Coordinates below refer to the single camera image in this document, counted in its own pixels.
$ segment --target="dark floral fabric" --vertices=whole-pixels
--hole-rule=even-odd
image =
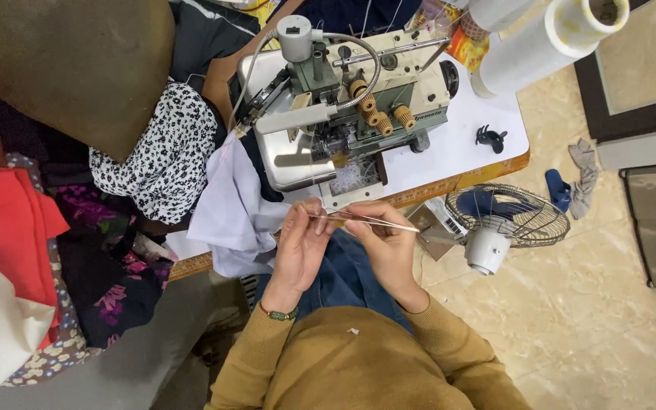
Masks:
[[[58,237],[63,278],[87,345],[106,348],[151,320],[173,261],[133,228],[128,199],[93,183],[53,191],[71,227]]]
[[[39,170],[34,160],[21,154],[11,153],[6,154],[6,162],[10,168],[26,169],[32,186],[42,191]],[[52,278],[55,281],[58,299],[57,313],[60,315],[57,340],[50,346],[34,352],[27,363],[3,383],[4,386],[25,386],[45,382],[65,369],[83,363],[102,352],[102,349],[85,345],[85,337],[80,330],[77,313],[60,273],[62,266],[55,238],[47,240],[47,254],[50,256]]]

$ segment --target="tile floor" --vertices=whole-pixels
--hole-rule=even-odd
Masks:
[[[577,180],[567,146],[589,134],[574,68],[517,99],[531,162],[496,181],[547,195],[547,169]],[[601,174],[589,214],[555,246],[512,249],[497,275],[481,276],[461,247],[434,262],[417,245],[415,275],[493,344],[536,410],[656,409],[656,290],[646,286],[614,170]]]

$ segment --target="woman's left hand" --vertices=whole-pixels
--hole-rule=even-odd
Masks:
[[[311,218],[320,215],[323,218]],[[299,200],[285,217],[273,272],[260,303],[266,311],[289,313],[315,280],[328,239],[335,230],[321,201]]]

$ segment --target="fan grille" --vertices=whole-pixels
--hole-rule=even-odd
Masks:
[[[467,202],[460,206],[458,199],[471,195],[472,206],[477,211],[468,212]],[[494,201],[483,210],[478,202],[491,196]],[[459,191],[450,192],[445,198],[445,206],[457,221],[469,230],[488,227],[486,215],[498,215],[512,223],[498,228],[512,238],[512,247],[543,247],[553,245],[563,239],[571,228],[571,223],[562,211],[546,199],[524,189],[505,184],[478,184]]]

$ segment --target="person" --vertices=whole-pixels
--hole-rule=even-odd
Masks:
[[[530,409],[490,344],[414,280],[414,232],[355,215],[410,222],[381,201],[342,211],[352,236],[320,200],[293,204],[205,410]]]

